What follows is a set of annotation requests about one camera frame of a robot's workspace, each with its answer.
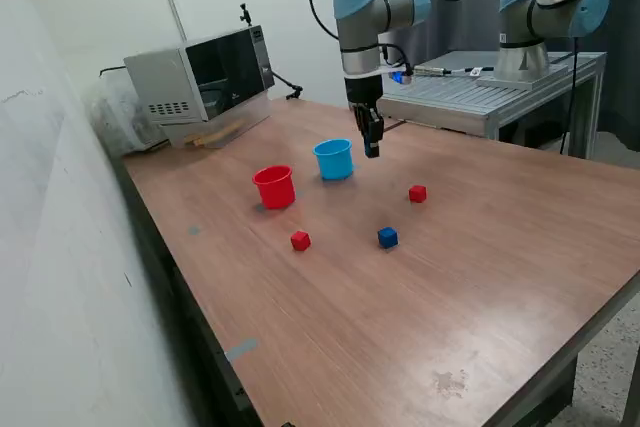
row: red cup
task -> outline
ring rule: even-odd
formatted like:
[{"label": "red cup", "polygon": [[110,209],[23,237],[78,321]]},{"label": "red cup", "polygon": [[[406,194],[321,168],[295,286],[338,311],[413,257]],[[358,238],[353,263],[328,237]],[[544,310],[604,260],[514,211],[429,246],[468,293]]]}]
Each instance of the red cup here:
[{"label": "red cup", "polygon": [[272,165],[253,176],[267,209],[284,209],[296,200],[291,172],[288,165]]}]

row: tape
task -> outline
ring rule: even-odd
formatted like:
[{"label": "tape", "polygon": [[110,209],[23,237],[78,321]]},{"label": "tape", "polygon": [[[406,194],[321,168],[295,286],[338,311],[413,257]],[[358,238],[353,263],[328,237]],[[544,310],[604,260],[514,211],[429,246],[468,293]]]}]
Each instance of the tape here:
[{"label": "tape", "polygon": [[229,362],[233,362],[241,355],[251,352],[256,347],[258,347],[258,341],[256,339],[249,339],[237,347],[234,347],[229,352],[225,352],[224,355],[227,356]]}]

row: blue cup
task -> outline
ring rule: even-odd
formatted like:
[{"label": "blue cup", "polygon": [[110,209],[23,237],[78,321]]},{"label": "blue cup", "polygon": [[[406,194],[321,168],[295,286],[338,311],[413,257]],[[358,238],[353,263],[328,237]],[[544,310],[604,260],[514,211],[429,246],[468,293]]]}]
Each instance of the blue cup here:
[{"label": "blue cup", "polygon": [[351,160],[351,141],[332,139],[314,147],[313,153],[318,159],[320,173],[325,180],[346,179],[353,173]]}]

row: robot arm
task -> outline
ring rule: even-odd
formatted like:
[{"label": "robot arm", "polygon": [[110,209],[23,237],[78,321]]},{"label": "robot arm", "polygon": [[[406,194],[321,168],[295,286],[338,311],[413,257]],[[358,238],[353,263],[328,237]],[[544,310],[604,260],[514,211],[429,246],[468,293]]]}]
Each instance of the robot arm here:
[{"label": "robot arm", "polygon": [[580,38],[595,31],[610,0],[500,0],[500,55],[495,76],[530,81],[549,72],[544,39]]},{"label": "robot arm", "polygon": [[[378,36],[424,21],[431,0],[333,0],[333,4],[349,107],[364,138],[367,157],[378,157],[384,121],[376,102],[383,94],[381,73],[385,70],[380,65]],[[501,0],[495,77],[522,81],[545,76],[549,59],[544,39],[592,33],[604,20],[608,6],[609,0]]]},{"label": "robot arm", "polygon": [[[381,74],[389,71],[380,63],[378,36],[423,22],[431,0],[333,0],[333,7],[349,107],[364,138],[367,157],[378,157],[384,120],[376,102],[382,97]],[[400,65],[395,67],[404,70]]]}]

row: blue cube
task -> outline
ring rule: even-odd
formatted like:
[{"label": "blue cube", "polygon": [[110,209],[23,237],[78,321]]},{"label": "blue cube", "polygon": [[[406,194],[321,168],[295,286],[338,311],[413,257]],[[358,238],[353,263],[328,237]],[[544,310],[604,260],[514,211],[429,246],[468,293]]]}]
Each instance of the blue cube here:
[{"label": "blue cube", "polygon": [[398,245],[398,233],[391,227],[385,227],[378,232],[378,242],[384,249],[390,249]]}]

